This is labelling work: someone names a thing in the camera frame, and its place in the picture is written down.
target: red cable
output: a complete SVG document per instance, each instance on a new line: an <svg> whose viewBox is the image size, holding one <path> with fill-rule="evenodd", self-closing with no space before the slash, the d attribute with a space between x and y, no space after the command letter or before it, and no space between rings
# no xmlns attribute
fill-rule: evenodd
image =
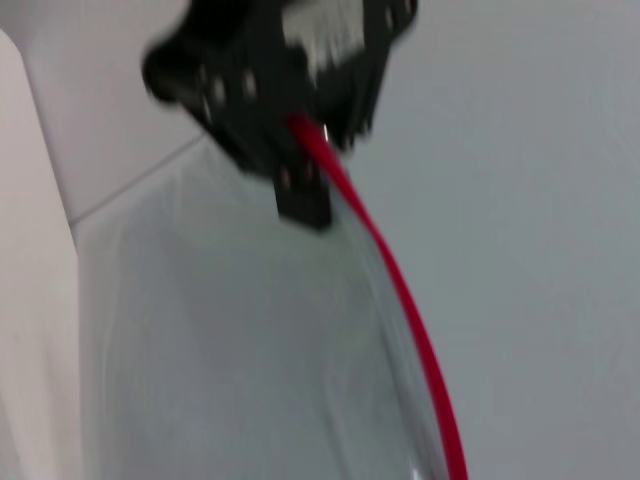
<svg viewBox="0 0 640 480"><path fill-rule="evenodd" d="M458 432L447 387L418 307L411 296L409 287L391 253L391 249L371 219L358 193L342 169L340 162L325 141L323 133L305 117L291 117L288 120L288 124L302 148L328 175L333 185L351 206L378 246L407 316L409 328L420 356L425 380L429 386L438 419L449 478L450 480L468 480L460 433Z"/></svg>

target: black metal bracket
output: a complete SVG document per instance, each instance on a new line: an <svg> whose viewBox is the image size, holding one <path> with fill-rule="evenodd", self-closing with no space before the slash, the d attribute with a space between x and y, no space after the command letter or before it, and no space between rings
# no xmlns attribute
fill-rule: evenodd
<svg viewBox="0 0 640 480"><path fill-rule="evenodd" d="M284 119L304 113L340 150L372 128L391 44L417 0L191 0L145 56L158 100L179 104L240 169L270 178L281 215L331 223L329 194Z"/></svg>

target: red wire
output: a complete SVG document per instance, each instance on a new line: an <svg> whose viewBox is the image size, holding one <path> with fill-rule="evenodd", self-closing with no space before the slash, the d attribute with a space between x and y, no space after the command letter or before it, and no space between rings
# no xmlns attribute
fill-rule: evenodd
<svg viewBox="0 0 640 480"><path fill-rule="evenodd" d="M351 206L378 246L396 293L402 303L418 355L420 356L425 380L429 386L438 426L440 427L440 436L444 447L449 478L451 480L468 480L460 433L458 432L447 387L418 307L411 296L407 282L402 276L391 249L371 219L358 193L342 169L340 162L325 141L323 133L305 117L291 117L288 120L288 124L289 129L302 148L328 175L331 182Z"/></svg>

